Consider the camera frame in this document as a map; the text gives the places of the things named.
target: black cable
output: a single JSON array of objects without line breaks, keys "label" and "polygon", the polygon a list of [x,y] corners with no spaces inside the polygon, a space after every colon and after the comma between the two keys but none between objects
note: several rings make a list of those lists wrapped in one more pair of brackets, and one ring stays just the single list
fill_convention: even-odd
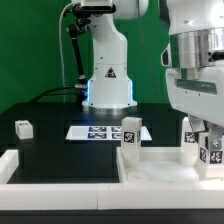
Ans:
[{"label": "black cable", "polygon": [[77,25],[70,25],[68,27],[68,33],[71,38],[72,46],[73,46],[74,53],[75,53],[75,59],[76,59],[76,64],[77,64],[77,69],[78,69],[78,74],[79,74],[79,83],[86,84],[87,81],[86,81],[86,77],[85,77],[85,73],[84,73],[84,69],[83,69],[82,58],[81,58],[80,49],[79,49],[79,43],[78,43],[78,39],[77,39],[80,34],[83,34],[85,32],[80,33],[77,28]]},{"label": "black cable", "polygon": [[53,89],[47,90],[47,91],[41,93],[40,95],[36,96],[32,100],[30,100],[30,103],[37,102],[43,96],[49,95],[49,93],[56,92],[56,91],[60,91],[60,90],[66,90],[66,89],[74,89],[74,86],[63,86],[63,87],[58,87],[58,88],[53,88]]},{"label": "black cable", "polygon": [[76,93],[55,93],[55,94],[45,94],[45,95],[42,95],[39,99],[41,99],[42,97],[48,97],[48,96],[67,96],[67,95],[74,95],[76,96],[77,94]]},{"label": "black cable", "polygon": [[137,1],[137,9],[138,9],[138,23],[139,23],[140,37],[141,37],[141,40],[142,40],[142,45],[143,45],[143,48],[144,48],[147,64],[148,64],[149,71],[150,71],[150,74],[151,74],[151,77],[152,77],[152,80],[153,80],[153,83],[154,83],[154,86],[155,86],[155,89],[156,89],[156,93],[159,97],[159,101],[160,101],[160,103],[163,103],[158,85],[156,83],[156,76],[155,76],[155,73],[154,73],[153,68],[152,68],[152,63],[151,63],[150,57],[148,55],[148,51],[147,51],[146,44],[145,44],[145,39],[144,39],[143,32],[142,32],[142,22],[141,22],[141,15],[140,15],[140,0]]}]

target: metal bracket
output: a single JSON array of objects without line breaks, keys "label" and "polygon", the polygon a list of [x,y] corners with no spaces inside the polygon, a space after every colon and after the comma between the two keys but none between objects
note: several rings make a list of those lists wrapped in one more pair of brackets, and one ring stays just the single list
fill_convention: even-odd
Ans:
[{"label": "metal bracket", "polygon": [[205,131],[205,125],[202,119],[192,115],[188,115],[188,119],[193,132]]},{"label": "metal bracket", "polygon": [[224,128],[208,122],[208,146],[210,150],[221,150],[222,149],[222,136]]}]

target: robotic hand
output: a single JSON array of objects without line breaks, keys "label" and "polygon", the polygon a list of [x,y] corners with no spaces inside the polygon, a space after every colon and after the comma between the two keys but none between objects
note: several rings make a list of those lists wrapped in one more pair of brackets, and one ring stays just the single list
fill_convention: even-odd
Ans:
[{"label": "robotic hand", "polygon": [[207,121],[208,148],[220,150],[224,133],[224,1],[160,0],[160,4],[162,13],[166,7],[169,10],[165,22],[170,23],[170,43],[162,56],[168,55],[168,60],[162,61],[171,67],[166,71],[171,105],[191,115],[196,131],[202,130],[198,118]]},{"label": "robotic hand", "polygon": [[127,40],[117,31],[114,19],[138,17],[148,7],[148,0],[72,0],[77,17],[76,34],[89,28],[94,49],[93,76],[88,80],[84,111],[117,115],[135,110],[132,81],[127,76]]}]

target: small white cube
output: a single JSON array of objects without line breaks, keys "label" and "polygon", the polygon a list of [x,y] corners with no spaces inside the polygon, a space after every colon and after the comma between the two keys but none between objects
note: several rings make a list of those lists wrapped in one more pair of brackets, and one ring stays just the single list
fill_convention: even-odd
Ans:
[{"label": "small white cube", "polygon": [[16,121],[15,122],[16,134],[20,139],[31,139],[33,138],[33,126],[29,121]]},{"label": "small white cube", "polygon": [[122,149],[138,150],[141,147],[141,127],[141,118],[126,117],[122,120]]},{"label": "small white cube", "polygon": [[224,150],[209,150],[206,146],[206,137],[208,133],[200,133],[197,171],[201,178],[222,178],[224,177]]}]

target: cable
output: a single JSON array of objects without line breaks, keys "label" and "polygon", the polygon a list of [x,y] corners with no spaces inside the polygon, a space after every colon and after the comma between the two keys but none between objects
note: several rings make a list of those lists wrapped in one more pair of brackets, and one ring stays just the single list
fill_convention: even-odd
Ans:
[{"label": "cable", "polygon": [[141,37],[141,40],[142,40],[142,46],[144,48],[148,68],[149,68],[149,71],[150,71],[150,74],[151,74],[151,77],[152,77],[152,80],[153,80],[153,83],[154,83],[159,101],[160,101],[160,103],[163,103],[158,85],[156,83],[156,76],[155,76],[155,73],[154,73],[153,68],[152,68],[152,63],[151,63],[151,60],[150,60],[150,57],[149,57],[149,54],[148,54],[148,51],[147,51],[147,48],[146,48],[145,39],[144,39],[143,32],[142,32],[142,22],[141,22],[141,15],[140,15],[140,0],[137,0],[137,9],[138,9],[138,23],[139,23],[140,37]]},{"label": "cable", "polygon": [[59,48],[60,48],[60,58],[61,58],[61,74],[62,74],[62,85],[65,86],[65,65],[64,65],[64,55],[63,55],[63,44],[62,44],[62,19],[64,16],[65,11],[70,7],[73,6],[75,3],[69,3],[66,5],[61,12],[60,19],[59,19]]},{"label": "cable", "polygon": [[48,97],[48,96],[68,96],[68,95],[73,95],[73,96],[76,96],[77,94],[76,93],[54,93],[54,94],[44,94],[42,95],[39,99],[41,99],[42,97]]},{"label": "cable", "polygon": [[56,91],[59,91],[59,90],[65,90],[65,89],[74,89],[74,86],[63,86],[63,87],[58,87],[58,88],[54,88],[54,89],[47,90],[47,91],[41,93],[40,95],[36,96],[32,100],[30,100],[30,103],[37,102],[43,96],[49,95],[49,93],[56,92]]}]

